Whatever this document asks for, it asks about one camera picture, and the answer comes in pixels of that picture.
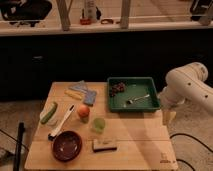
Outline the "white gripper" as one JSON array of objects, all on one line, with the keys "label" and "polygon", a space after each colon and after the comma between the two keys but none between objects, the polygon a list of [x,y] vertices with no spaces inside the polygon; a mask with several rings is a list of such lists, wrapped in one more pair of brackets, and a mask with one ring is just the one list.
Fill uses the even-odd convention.
[{"label": "white gripper", "polygon": [[170,87],[164,87],[163,90],[158,94],[161,106],[164,108],[163,114],[163,124],[168,125],[176,116],[176,112],[173,110],[168,110],[175,108],[185,102],[185,98],[175,92]]}]

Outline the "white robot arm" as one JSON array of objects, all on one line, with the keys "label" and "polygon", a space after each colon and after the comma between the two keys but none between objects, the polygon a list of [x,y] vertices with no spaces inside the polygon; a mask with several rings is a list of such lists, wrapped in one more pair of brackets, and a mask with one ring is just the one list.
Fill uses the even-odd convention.
[{"label": "white robot arm", "polygon": [[213,87],[205,84],[207,78],[208,69],[200,62],[174,68],[166,74],[166,86],[159,93],[164,125],[173,120],[176,115],[174,108],[186,99],[213,114]]}]

